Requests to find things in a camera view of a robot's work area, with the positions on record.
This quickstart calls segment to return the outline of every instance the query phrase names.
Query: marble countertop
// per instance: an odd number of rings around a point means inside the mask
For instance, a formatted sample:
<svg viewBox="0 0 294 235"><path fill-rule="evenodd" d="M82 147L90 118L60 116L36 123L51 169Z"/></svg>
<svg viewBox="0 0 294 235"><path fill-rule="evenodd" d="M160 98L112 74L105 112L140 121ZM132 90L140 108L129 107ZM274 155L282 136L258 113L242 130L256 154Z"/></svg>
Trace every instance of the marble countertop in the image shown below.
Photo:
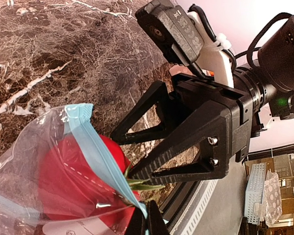
<svg viewBox="0 0 294 235"><path fill-rule="evenodd" d="M154 80L170 78L134 17L147 0L12 1L0 0L0 155L65 104L93 103L92 122L109 136Z"/></svg>

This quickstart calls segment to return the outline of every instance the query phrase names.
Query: cable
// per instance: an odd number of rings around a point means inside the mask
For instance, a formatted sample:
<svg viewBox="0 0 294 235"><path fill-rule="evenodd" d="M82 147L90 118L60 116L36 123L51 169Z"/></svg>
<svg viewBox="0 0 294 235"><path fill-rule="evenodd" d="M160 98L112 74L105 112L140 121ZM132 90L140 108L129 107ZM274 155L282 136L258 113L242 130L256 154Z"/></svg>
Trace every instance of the cable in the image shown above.
<svg viewBox="0 0 294 235"><path fill-rule="evenodd" d="M253 69L256 70L258 68L257 66L255 66L255 64L253 62L253 51L254 51L257 43L259 42L259 40L264 36L264 34L268 31L268 29L271 28L271 26L274 23L276 23L280 20L283 20L283 19L288 19L291 16L292 15L290 13L284 13L284 12L277 14L271 21L269 21L268 24L266 24L266 26L257 34L255 39L251 42L251 44L247 50L247 62Z"/></svg>
<svg viewBox="0 0 294 235"><path fill-rule="evenodd" d="M203 9L193 4L188 10L188 12L191 12L191 11L194 11L199 15L200 21L202 22L202 25L204 26L204 29L206 33L208 34L209 38L211 39L211 41L216 42L217 37L215 33L213 32ZM230 50L223 49L222 51L229 57L231 62L231 70L232 72L234 72L237 67L237 62L236 62L234 54Z"/></svg>
<svg viewBox="0 0 294 235"><path fill-rule="evenodd" d="M198 66L196 62L192 63L191 65L188 66L188 69L197 77L204 79L204 80L210 80L213 81L214 77L212 76L207 76L204 74L204 72L201 70L201 68Z"/></svg>
<svg viewBox="0 0 294 235"><path fill-rule="evenodd" d="M256 47L256 48L254 48L254 49L253 49L253 52L258 51L260 48L261 48L261 47ZM246 54L247 54L247 50L246 50L246 51L243 51L243 52L241 52L241 53L239 53L239 54L237 54L237 55L235 56L235 59L241 58L242 56L244 56L244 55L246 55Z"/></svg>

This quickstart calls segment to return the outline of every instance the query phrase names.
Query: white sticker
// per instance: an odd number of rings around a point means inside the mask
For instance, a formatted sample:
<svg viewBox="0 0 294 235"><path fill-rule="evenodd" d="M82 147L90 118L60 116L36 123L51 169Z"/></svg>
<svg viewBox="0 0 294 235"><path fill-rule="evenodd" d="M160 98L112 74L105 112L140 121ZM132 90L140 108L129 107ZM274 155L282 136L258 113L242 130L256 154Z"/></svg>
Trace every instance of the white sticker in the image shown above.
<svg viewBox="0 0 294 235"><path fill-rule="evenodd" d="M43 227L45 235L116 235L100 219L51 222Z"/></svg>

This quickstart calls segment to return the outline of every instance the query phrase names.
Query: plastic bag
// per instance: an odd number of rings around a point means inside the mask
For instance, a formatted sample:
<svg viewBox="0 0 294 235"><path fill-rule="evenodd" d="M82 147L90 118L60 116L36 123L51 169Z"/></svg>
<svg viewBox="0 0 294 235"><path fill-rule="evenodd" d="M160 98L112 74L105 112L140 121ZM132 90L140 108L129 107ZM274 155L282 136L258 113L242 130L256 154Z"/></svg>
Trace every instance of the plastic bag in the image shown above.
<svg viewBox="0 0 294 235"><path fill-rule="evenodd" d="M267 172L264 184L263 204L265 204L265 221L271 227L282 215L282 199L277 173Z"/></svg>
<svg viewBox="0 0 294 235"><path fill-rule="evenodd" d="M0 157L0 235L123 234L125 201L147 216L123 176L129 161L90 124L92 107L51 109Z"/></svg>

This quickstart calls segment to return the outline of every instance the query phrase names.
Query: red object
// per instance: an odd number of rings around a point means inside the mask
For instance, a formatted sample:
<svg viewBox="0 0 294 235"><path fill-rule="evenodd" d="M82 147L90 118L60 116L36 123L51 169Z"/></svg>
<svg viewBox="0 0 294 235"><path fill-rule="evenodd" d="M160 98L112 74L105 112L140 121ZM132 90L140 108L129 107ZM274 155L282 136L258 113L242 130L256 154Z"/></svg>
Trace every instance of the red object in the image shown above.
<svg viewBox="0 0 294 235"><path fill-rule="evenodd" d="M124 173L130 161L115 142L100 137ZM133 208L127 208L101 215L125 208L125 205L116 192L93 173L72 135L58 142L41 162L38 192L44 213L51 220L98 215L109 228L120 224L126 227L134 212Z"/></svg>

